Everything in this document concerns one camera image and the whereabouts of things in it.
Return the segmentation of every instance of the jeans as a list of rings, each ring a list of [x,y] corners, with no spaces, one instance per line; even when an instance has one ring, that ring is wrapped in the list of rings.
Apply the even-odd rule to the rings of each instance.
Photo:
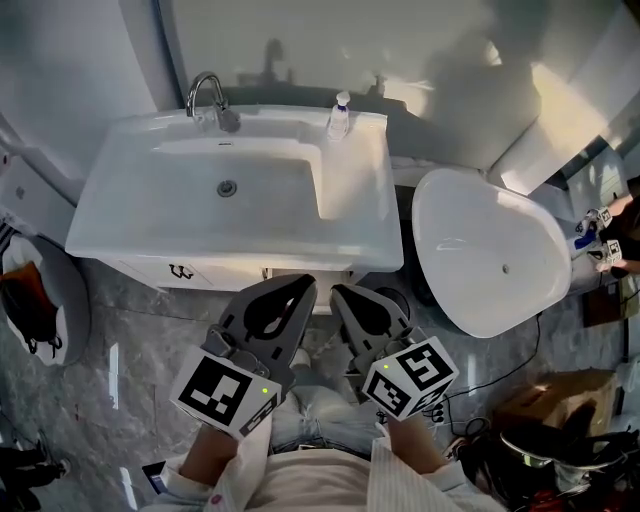
[[[292,368],[296,383],[273,413],[272,453],[298,449],[301,444],[335,448],[366,460],[381,433],[375,417],[350,405],[324,377],[305,365]]]

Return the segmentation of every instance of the faucet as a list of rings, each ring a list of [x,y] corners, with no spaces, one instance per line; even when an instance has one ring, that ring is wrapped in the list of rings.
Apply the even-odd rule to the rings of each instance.
[[[218,126],[224,132],[234,133],[240,129],[240,116],[229,108],[229,101],[222,92],[220,80],[211,71],[203,71],[194,78],[189,94],[187,96],[187,117],[193,117],[196,110],[196,96],[198,90],[205,80],[211,82],[211,94],[213,96],[213,107],[216,109]]]

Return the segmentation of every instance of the sink basin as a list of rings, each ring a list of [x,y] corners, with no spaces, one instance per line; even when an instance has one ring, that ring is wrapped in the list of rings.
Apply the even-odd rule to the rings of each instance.
[[[477,173],[430,172],[416,188],[412,216],[433,296],[472,336],[496,336],[569,290],[571,260],[555,219]]]
[[[262,267],[392,271],[402,245],[386,117],[234,106],[230,134],[184,111],[113,125],[67,239],[77,256],[217,258]]]

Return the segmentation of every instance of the cabinet handle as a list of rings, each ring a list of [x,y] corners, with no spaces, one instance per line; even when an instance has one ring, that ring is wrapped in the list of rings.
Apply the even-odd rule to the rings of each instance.
[[[191,279],[193,277],[193,272],[189,272],[188,270],[185,272],[184,265],[174,265],[173,263],[171,263],[169,265],[169,268],[171,269],[171,273],[178,279],[182,279],[183,277],[185,279]]]

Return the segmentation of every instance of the shirt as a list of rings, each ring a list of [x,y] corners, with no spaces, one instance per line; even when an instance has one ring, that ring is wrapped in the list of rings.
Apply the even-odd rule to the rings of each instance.
[[[334,450],[268,457],[271,417],[240,443],[215,487],[180,475],[184,457],[167,461],[168,493],[145,512],[503,512],[466,479],[460,463],[419,475],[392,452],[388,438],[373,443],[371,463]]]

